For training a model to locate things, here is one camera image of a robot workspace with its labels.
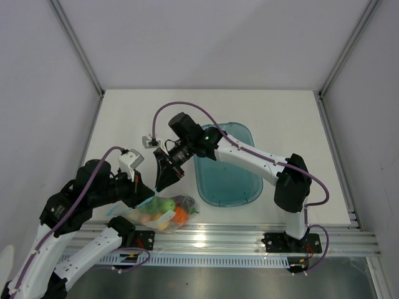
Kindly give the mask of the light green cucumber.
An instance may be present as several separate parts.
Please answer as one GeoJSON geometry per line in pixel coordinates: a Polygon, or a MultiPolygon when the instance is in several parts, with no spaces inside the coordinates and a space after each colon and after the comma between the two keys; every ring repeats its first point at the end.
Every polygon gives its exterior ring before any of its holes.
{"type": "Polygon", "coordinates": [[[162,199],[160,202],[160,210],[162,213],[166,213],[168,211],[174,211],[175,210],[176,203],[173,199],[162,199]]]}

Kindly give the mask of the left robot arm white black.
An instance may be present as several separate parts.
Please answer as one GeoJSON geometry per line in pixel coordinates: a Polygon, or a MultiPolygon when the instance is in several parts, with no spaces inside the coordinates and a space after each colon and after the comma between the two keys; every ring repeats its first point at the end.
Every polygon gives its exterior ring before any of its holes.
{"type": "Polygon", "coordinates": [[[77,171],[57,194],[51,196],[40,215],[31,253],[13,279],[6,279],[1,298],[65,298],[74,283],[105,255],[114,250],[149,252],[136,227],[122,216],[111,218],[103,231],[76,254],[59,259],[93,210],[122,201],[136,208],[154,192],[136,170],[143,158],[129,151],[118,159],[119,169],[92,159],[77,171]]]}

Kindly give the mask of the green bell pepper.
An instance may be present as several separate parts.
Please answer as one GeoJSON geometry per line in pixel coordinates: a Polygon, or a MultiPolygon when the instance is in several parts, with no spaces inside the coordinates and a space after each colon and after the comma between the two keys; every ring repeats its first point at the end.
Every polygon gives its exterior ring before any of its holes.
{"type": "Polygon", "coordinates": [[[150,215],[155,215],[161,211],[159,208],[158,199],[155,198],[143,203],[138,209],[141,213],[150,215]]]}

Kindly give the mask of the clear zip top bag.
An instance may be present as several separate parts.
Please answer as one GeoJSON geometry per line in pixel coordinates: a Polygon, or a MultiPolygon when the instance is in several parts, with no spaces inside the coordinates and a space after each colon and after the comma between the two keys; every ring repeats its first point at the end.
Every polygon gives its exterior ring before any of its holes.
{"type": "Polygon", "coordinates": [[[172,233],[199,213],[198,205],[191,196],[163,192],[147,199],[136,208],[128,208],[119,203],[106,215],[123,216],[132,223],[144,225],[152,230],[172,233]]]}

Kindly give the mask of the white egg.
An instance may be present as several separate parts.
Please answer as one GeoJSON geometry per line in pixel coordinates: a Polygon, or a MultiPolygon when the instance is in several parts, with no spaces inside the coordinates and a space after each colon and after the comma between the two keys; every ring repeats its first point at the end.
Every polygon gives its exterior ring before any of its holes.
{"type": "Polygon", "coordinates": [[[136,209],[132,209],[124,213],[123,215],[124,218],[129,220],[130,222],[136,222],[139,223],[140,221],[140,212],[136,209]]]}

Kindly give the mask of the yellow small pumpkin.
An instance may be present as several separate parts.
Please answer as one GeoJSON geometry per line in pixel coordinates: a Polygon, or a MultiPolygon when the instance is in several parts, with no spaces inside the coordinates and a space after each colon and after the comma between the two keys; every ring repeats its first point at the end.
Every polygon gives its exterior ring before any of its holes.
{"type": "Polygon", "coordinates": [[[170,224],[170,222],[166,221],[164,224],[162,224],[161,226],[157,227],[156,229],[159,230],[159,231],[164,231],[164,230],[166,230],[168,228],[169,224],[170,224]]]}

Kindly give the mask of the pink egg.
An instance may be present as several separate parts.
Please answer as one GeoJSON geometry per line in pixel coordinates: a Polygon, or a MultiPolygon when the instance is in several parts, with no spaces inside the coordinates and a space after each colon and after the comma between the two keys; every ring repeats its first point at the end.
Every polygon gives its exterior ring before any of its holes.
{"type": "Polygon", "coordinates": [[[139,218],[138,218],[139,222],[141,224],[146,224],[147,222],[150,222],[152,220],[152,215],[150,214],[140,214],[139,218]]]}

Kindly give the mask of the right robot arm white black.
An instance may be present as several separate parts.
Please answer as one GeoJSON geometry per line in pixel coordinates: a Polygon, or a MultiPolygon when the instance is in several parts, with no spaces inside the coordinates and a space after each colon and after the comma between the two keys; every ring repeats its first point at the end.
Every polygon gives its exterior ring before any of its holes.
{"type": "Polygon", "coordinates": [[[301,156],[292,154],[284,158],[264,153],[240,142],[218,125],[202,129],[185,113],[174,116],[168,125],[178,140],[170,151],[158,147],[153,152],[157,165],[157,191],[177,183],[185,175],[182,166],[192,156],[239,166],[274,186],[274,203],[286,214],[286,247],[296,252],[306,246],[309,228],[304,203],[312,181],[301,156]]]}

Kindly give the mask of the purple eggplant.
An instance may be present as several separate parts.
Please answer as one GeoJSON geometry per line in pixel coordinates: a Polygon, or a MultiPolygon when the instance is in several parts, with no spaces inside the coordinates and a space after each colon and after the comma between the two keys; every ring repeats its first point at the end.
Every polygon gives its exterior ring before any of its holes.
{"type": "Polygon", "coordinates": [[[195,200],[190,196],[178,195],[173,197],[177,206],[180,206],[187,211],[195,206],[195,200]]]}

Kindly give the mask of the dark green chili pepper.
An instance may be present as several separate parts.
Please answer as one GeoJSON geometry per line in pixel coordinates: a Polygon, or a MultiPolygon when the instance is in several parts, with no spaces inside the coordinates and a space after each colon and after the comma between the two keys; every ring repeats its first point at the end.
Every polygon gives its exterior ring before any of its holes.
{"type": "Polygon", "coordinates": [[[188,210],[188,214],[189,214],[189,215],[198,214],[198,213],[199,213],[199,211],[198,211],[195,207],[191,207],[191,208],[188,210]]]}

